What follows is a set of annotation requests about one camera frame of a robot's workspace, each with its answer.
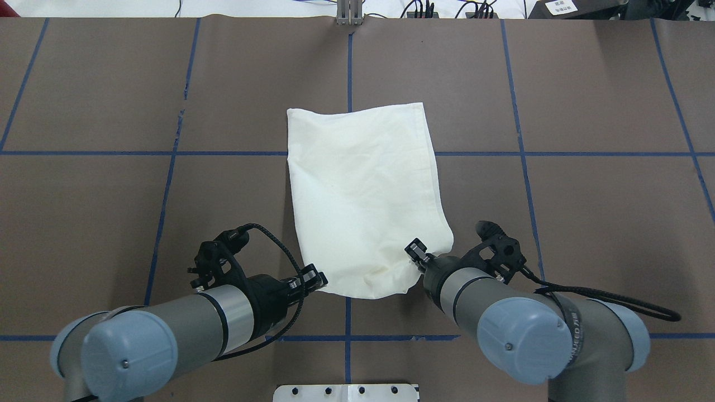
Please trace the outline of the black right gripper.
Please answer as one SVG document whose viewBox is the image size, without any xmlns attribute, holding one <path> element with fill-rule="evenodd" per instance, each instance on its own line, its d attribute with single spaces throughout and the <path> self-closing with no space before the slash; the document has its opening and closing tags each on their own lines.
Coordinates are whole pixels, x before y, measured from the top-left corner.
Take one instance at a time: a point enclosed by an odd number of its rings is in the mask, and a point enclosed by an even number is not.
<svg viewBox="0 0 715 402">
<path fill-rule="evenodd" d="M 417 266 L 424 280 L 442 280 L 447 277 L 447 257 L 427 252 L 427 246 L 419 238 L 411 241 L 404 251 Z"/>
</svg>

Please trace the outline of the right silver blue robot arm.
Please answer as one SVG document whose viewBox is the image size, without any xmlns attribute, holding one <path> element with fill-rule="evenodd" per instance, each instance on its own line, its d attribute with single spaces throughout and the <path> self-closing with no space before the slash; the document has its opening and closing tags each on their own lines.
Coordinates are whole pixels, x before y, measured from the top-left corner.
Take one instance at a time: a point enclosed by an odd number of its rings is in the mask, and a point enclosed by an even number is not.
<svg viewBox="0 0 715 402">
<path fill-rule="evenodd" d="M 436 257 L 414 239 L 406 254 L 432 302 L 512 379 L 547 384 L 549 401 L 625 401 L 626 376 L 651 351 L 633 310 L 594 297 L 529 294 L 498 280 L 485 260 Z"/>
</svg>

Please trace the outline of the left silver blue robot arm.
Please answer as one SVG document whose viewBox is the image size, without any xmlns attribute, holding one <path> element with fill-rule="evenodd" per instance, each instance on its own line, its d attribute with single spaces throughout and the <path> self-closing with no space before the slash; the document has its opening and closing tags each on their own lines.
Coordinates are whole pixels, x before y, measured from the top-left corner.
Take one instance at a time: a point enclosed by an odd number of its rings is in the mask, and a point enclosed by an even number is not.
<svg viewBox="0 0 715 402">
<path fill-rule="evenodd" d="M 327 285 L 313 265 L 278 280 L 227 278 L 154 306 L 74 320 L 54 338 L 51 368 L 66 401 L 132 401 L 272 331 L 301 297 Z"/>
</svg>

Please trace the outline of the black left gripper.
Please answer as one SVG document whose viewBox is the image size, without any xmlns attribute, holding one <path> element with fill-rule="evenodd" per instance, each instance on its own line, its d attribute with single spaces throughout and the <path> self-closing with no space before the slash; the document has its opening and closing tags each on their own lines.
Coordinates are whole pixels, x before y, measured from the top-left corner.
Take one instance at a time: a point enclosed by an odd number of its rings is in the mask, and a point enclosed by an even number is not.
<svg viewBox="0 0 715 402">
<path fill-rule="evenodd" d="M 262 336 L 286 318 L 288 308 L 297 304 L 301 296 L 323 288 L 328 280 L 317 268 L 303 268 L 298 275 L 283 280 L 266 274 L 248 277 L 247 284 L 254 295 L 252 335 Z"/>
</svg>

